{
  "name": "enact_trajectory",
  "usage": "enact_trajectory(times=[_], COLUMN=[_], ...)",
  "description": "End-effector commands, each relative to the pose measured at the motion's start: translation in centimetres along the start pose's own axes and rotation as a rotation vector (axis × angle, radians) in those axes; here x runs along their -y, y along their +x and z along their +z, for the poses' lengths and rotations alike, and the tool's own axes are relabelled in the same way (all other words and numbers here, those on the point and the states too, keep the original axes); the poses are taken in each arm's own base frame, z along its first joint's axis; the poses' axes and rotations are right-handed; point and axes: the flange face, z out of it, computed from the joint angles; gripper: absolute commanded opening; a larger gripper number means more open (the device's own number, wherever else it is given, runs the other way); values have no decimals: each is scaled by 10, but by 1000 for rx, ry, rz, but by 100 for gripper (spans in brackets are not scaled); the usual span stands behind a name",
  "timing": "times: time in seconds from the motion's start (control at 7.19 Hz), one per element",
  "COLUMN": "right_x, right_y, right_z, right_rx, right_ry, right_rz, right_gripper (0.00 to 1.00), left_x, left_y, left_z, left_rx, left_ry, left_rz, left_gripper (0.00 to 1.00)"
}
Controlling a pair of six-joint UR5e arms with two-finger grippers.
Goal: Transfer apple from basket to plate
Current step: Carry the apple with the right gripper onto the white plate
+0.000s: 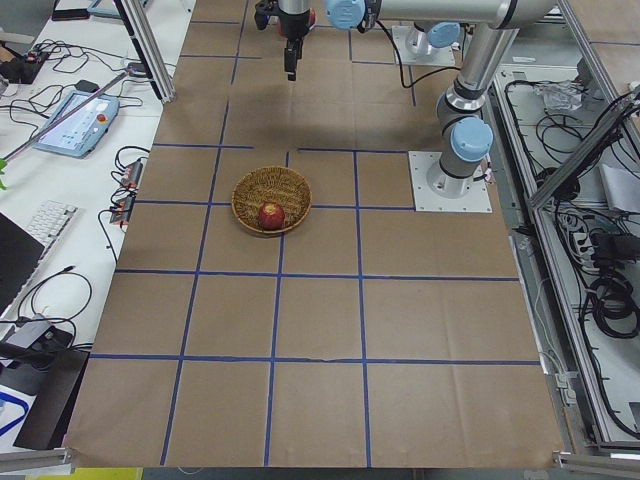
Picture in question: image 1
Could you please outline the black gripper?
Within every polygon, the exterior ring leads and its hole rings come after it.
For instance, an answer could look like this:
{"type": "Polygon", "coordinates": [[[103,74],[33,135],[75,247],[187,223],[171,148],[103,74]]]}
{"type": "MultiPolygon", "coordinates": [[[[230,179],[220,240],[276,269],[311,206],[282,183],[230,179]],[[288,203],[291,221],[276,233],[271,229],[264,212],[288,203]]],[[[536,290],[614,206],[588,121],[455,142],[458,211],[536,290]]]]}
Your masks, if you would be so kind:
{"type": "Polygon", "coordinates": [[[303,39],[288,39],[284,49],[284,70],[288,81],[296,81],[298,61],[302,58],[303,39]]]}

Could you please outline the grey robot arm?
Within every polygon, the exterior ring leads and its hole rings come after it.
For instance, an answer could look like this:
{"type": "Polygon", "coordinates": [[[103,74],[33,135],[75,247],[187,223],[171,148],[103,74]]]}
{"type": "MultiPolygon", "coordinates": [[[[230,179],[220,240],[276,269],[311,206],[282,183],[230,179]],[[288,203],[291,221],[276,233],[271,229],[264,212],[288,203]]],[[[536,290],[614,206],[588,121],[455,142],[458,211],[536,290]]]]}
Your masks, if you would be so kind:
{"type": "Polygon", "coordinates": [[[309,33],[311,9],[308,0],[279,1],[279,25],[286,38],[284,70],[289,81],[297,78],[297,64],[302,58],[304,38],[309,33]]]}
{"type": "Polygon", "coordinates": [[[553,1],[326,1],[324,9],[337,29],[362,32],[384,20],[411,21],[411,27],[394,26],[387,34],[398,63],[452,70],[451,45],[461,26],[473,27],[469,46],[453,83],[439,97],[437,117],[443,151],[426,174],[436,194],[457,199],[469,193],[474,172],[491,149],[494,135],[480,118],[485,93],[505,52],[520,28],[542,19],[553,1]]]}

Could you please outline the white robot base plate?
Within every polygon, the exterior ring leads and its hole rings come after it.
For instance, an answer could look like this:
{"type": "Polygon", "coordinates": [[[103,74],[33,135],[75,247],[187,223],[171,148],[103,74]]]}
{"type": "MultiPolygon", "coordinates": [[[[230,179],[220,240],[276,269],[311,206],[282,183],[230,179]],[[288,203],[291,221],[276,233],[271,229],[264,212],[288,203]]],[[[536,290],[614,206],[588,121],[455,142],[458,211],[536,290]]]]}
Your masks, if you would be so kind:
{"type": "Polygon", "coordinates": [[[466,179],[448,176],[440,152],[409,151],[409,172],[417,212],[490,214],[492,212],[482,164],[466,179]]]}

